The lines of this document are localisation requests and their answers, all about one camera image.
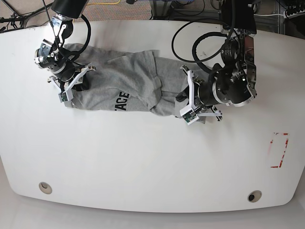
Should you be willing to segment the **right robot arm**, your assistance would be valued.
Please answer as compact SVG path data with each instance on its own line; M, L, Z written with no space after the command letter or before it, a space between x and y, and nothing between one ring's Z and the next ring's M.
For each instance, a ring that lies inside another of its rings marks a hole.
M51 9L56 13L49 17L48 29L51 34L44 39L36 50L34 56L35 64L51 72L52 76L48 82L52 83L58 90L61 102L71 101L73 91L86 91L89 89L89 81L86 73L95 71L94 66L87 66L77 63L79 58L87 48L91 38L91 25L83 15L83 10L87 5L86 0L56 0ZM64 43L73 32L73 20L81 18L87 25L87 37L85 44L80 50L70 51L64 48Z

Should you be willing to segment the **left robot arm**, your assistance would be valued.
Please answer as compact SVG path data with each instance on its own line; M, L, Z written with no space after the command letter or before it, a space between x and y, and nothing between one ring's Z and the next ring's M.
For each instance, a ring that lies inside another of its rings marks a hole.
M200 79L186 65L181 69L187 77L187 87L176 96L176 101L188 103L179 113L188 125L208 116L222 120L218 104L241 107L256 98L256 65L254 63L254 36L257 34L254 20L254 1L223 0L220 3L221 32L208 32L200 36L192 46L191 63L197 64L208 74ZM216 52L224 66L216 63L211 69L204 62L216 55L200 59L198 45L210 37L224 37L225 41Z

